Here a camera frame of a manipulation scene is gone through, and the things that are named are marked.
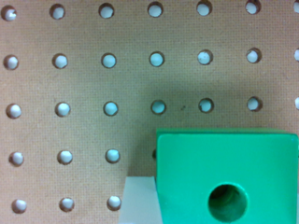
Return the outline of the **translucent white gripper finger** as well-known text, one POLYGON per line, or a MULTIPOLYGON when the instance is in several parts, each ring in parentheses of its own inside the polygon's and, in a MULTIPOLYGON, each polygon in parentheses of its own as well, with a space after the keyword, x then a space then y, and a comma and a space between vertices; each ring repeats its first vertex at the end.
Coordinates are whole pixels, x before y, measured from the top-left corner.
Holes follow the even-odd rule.
POLYGON ((163 224, 153 176, 126 177, 118 224, 163 224))

